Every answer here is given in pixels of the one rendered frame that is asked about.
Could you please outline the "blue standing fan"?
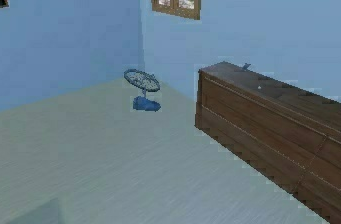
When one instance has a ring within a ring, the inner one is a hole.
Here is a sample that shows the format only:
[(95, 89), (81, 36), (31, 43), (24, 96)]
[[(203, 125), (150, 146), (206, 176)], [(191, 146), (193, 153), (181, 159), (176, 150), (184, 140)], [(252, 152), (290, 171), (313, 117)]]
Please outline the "blue standing fan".
[(158, 92), (160, 83), (154, 74), (149, 74), (137, 69), (127, 69), (123, 74), (125, 80), (141, 90), (142, 96), (137, 96), (133, 100), (133, 109), (140, 111), (157, 112), (161, 109), (161, 105), (147, 98), (148, 92)]

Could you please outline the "brown framed window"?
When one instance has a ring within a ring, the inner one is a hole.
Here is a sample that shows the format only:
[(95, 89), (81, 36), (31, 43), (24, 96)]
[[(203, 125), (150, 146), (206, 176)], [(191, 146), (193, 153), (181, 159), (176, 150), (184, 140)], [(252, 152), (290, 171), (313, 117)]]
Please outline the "brown framed window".
[(152, 10), (182, 18), (199, 20), (201, 0), (151, 0)]

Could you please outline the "brown wooden chest of drawers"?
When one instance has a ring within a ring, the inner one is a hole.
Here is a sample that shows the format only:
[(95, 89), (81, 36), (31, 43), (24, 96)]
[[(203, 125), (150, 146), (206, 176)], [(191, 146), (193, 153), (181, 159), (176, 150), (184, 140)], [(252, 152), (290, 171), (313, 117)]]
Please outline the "brown wooden chest of drawers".
[(199, 71), (195, 125), (341, 224), (341, 103), (229, 62)]

